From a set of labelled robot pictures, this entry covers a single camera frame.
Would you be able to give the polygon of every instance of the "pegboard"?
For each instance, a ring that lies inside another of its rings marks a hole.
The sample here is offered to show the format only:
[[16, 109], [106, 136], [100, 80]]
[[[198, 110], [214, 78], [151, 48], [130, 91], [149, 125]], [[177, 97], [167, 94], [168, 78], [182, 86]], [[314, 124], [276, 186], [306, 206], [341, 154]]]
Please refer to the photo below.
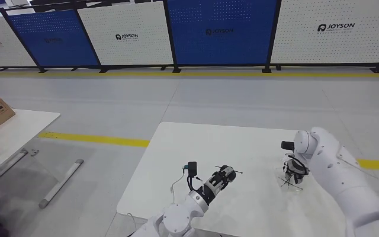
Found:
[[271, 63], [379, 62], [379, 1], [282, 0]]
[[266, 63], [276, 3], [168, 0], [178, 63]]
[[9, 19], [41, 66], [98, 65], [73, 10], [10, 15]]
[[102, 65], [173, 64], [163, 2], [78, 11]]
[[36, 66], [17, 36], [0, 17], [0, 67]]

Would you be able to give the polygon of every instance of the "white table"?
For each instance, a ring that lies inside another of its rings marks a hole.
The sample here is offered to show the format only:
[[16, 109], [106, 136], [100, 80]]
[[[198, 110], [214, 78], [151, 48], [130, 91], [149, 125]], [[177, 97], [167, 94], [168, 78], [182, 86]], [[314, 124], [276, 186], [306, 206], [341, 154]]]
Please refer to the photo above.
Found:
[[[237, 174], [193, 227], [232, 236], [316, 237], [344, 236], [345, 218], [338, 205], [313, 177], [305, 177], [303, 191], [280, 187], [277, 168], [296, 131], [202, 124], [161, 123], [117, 206], [149, 218], [172, 203], [171, 184], [181, 167], [197, 161], [198, 176], [206, 180], [230, 165]], [[188, 194], [186, 179], [174, 186], [175, 201]]]
[[[42, 111], [16, 109], [14, 109], [14, 111], [16, 115], [0, 125], [0, 176], [26, 154], [30, 153], [32, 158], [35, 157], [38, 150], [26, 150], [25, 145], [60, 116], [59, 113]], [[58, 183], [39, 204], [42, 209], [48, 205], [55, 194], [82, 163], [83, 160], [78, 159], [65, 175], [60, 176], [64, 177], [63, 179], [55, 177]], [[51, 168], [46, 168], [40, 162], [39, 164], [50, 174], [57, 174], [56, 171], [52, 172]]]

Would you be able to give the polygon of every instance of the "yellow floor line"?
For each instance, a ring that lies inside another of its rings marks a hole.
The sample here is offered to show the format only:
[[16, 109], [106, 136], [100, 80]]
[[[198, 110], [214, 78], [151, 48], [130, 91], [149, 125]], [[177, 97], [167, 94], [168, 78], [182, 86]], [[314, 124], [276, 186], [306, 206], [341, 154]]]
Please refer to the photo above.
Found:
[[379, 169], [379, 161], [369, 159], [357, 159], [363, 169]]
[[55, 132], [43, 132], [43, 133], [40, 133], [38, 137], [74, 140], [78, 142], [105, 143], [105, 144], [113, 144], [113, 145], [120, 145], [120, 146], [140, 146], [143, 148], [146, 148], [150, 142], [149, 140], [130, 139], [130, 138], [122, 138], [122, 137], [105, 137], [105, 136], [92, 136], [92, 135], [55, 133]]
[[[77, 142], [104, 143], [104, 144], [113, 144], [113, 145], [120, 145], [120, 146], [140, 146], [143, 148], [146, 148], [150, 143], [149, 140], [142, 140], [142, 139], [93, 136], [93, 135], [71, 134], [71, 133], [55, 133], [55, 132], [43, 132], [43, 133], [40, 133], [38, 137], [74, 140]], [[357, 161], [363, 169], [379, 169], [379, 160], [357, 159]]]
[[319, 77], [319, 78], [379, 78], [379, 73], [260, 73], [260, 72], [1, 72], [0, 76], [268, 76], [268, 77]]

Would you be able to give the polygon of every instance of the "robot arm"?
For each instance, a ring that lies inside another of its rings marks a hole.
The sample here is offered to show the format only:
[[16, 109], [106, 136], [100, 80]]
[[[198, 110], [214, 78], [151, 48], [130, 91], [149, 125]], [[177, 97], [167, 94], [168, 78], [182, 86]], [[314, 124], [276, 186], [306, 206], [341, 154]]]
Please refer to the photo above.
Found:
[[[188, 179], [197, 175], [195, 162], [188, 163]], [[190, 193], [186, 196], [184, 203], [172, 204], [165, 208], [157, 216], [151, 217], [140, 229], [131, 237], [160, 237], [159, 225], [164, 224], [169, 236], [172, 237], [192, 237], [195, 229], [191, 227], [194, 217], [203, 217], [207, 212], [209, 204], [216, 195], [223, 190], [228, 183], [236, 178], [236, 172], [230, 166], [224, 165], [218, 172], [204, 183], [202, 187], [194, 190], [192, 181], [188, 182]]]
[[282, 148], [294, 152], [285, 163], [286, 175], [299, 183], [310, 171], [338, 203], [346, 217], [346, 237], [373, 236], [367, 227], [379, 220], [379, 198], [356, 159], [332, 134], [319, 127], [298, 131], [294, 143], [283, 142]]

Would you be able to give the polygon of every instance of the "gray floor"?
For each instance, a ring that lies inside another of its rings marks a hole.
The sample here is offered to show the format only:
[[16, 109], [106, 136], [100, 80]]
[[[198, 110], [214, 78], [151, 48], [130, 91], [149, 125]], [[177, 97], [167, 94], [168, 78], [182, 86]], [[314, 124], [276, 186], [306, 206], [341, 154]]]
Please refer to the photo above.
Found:
[[[348, 70], [287, 69], [282, 73], [371, 73]], [[378, 79], [363, 76], [68, 78], [49, 71], [17, 78], [0, 74], [0, 97], [11, 106], [62, 114], [49, 131], [151, 139], [162, 121], [276, 129], [321, 126], [356, 157], [366, 159], [379, 159], [378, 91]], [[38, 159], [60, 171], [79, 158], [85, 163], [44, 210], [38, 209], [38, 202], [55, 181], [29, 157], [0, 178], [0, 220], [13, 236], [127, 236], [134, 230], [129, 217], [116, 214], [116, 206], [143, 148], [49, 139], [36, 139], [33, 144], [41, 150]], [[376, 180], [371, 183], [379, 190]]]

